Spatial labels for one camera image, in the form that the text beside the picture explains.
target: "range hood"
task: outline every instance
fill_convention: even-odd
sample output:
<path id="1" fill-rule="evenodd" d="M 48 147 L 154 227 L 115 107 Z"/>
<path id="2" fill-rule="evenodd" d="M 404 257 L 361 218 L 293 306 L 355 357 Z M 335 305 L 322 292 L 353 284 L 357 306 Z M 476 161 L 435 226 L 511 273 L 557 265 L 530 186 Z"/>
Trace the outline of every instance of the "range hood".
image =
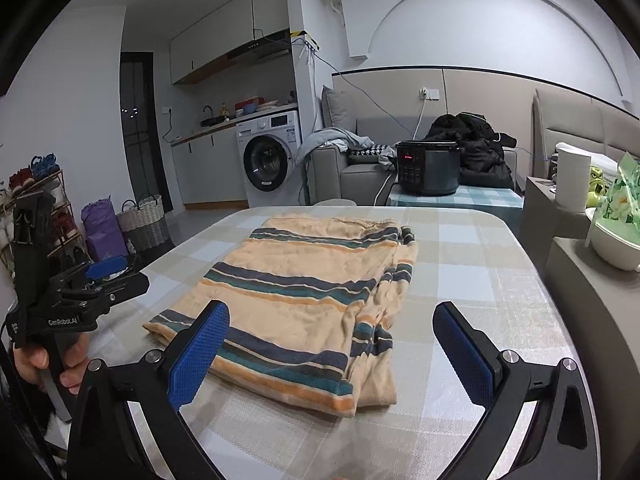
<path id="1" fill-rule="evenodd" d="M 253 64 L 283 56 L 287 52 L 291 52 L 291 40 L 288 28 L 274 32 L 264 38 L 245 43 L 230 51 L 226 56 L 229 61 L 241 64 Z"/>

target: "blue shoe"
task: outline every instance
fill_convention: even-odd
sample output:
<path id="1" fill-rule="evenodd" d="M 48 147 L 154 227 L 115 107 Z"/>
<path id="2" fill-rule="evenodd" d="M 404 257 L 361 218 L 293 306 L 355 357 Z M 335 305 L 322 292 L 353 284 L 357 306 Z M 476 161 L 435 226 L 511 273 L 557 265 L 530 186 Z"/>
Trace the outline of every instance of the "blue shoe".
<path id="1" fill-rule="evenodd" d="M 49 175 L 47 167 L 41 156 L 36 155 L 31 159 L 31 173 L 33 173 L 33 177 L 36 182 Z"/>
<path id="2" fill-rule="evenodd" d="M 49 153 L 43 160 L 42 163 L 47 170 L 47 174 L 53 175 L 60 171 L 60 166 L 56 163 L 56 156 L 53 153 Z"/>

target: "checkered tablecloth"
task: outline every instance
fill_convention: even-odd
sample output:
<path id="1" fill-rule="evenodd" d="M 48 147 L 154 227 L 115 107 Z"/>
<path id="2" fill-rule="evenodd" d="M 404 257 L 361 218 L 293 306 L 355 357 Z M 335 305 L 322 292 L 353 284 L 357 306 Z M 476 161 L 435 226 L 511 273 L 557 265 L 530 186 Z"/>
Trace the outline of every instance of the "checkered tablecloth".
<path id="1" fill-rule="evenodd" d="M 576 358 L 535 268 L 501 220 L 473 210 L 391 207 L 257 208 L 229 216 L 145 269 L 148 293 L 98 320 L 90 356 L 116 365 L 157 348 L 144 321 L 171 307 L 269 216 L 295 211 L 393 218 L 414 229 L 418 259 L 404 309 L 390 329 L 398 403 L 340 419 L 209 375 L 180 412 L 228 480 L 437 478 L 482 415 L 434 339 L 431 316 L 441 301 L 453 301 L 499 349 L 514 349 L 527 361 L 555 365 Z M 523 410 L 493 478 L 508 471 L 533 408 Z M 140 410 L 132 405 L 132 412 L 151 462 L 170 478 Z"/>
<path id="2" fill-rule="evenodd" d="M 398 207 L 446 207 L 476 209 L 504 220 L 517 236 L 522 216 L 524 199 L 511 189 L 493 187 L 460 186 L 447 196 L 421 196 L 407 193 L 399 184 L 394 184 L 386 199 L 386 205 Z"/>

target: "white bowl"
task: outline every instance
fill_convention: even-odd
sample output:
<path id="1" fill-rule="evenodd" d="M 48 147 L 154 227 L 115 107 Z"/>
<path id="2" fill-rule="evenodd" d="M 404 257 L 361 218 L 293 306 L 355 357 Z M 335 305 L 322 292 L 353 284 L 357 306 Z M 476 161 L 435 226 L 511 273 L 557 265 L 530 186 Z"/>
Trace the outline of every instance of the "white bowl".
<path id="1" fill-rule="evenodd" d="M 597 222 L 591 230 L 591 245 L 603 260 L 618 269 L 640 267 L 640 246 L 627 242 Z"/>

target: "washing machine door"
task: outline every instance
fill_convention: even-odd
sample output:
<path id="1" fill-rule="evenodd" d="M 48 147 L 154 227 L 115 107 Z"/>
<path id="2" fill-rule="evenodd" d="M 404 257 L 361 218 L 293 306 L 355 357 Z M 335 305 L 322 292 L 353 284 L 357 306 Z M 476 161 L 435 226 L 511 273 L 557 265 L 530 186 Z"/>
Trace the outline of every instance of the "washing machine door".
<path id="1" fill-rule="evenodd" d="M 251 139 L 244 149 L 243 159 L 249 182 L 260 191 L 278 189 L 287 177 L 289 155 L 275 137 Z"/>

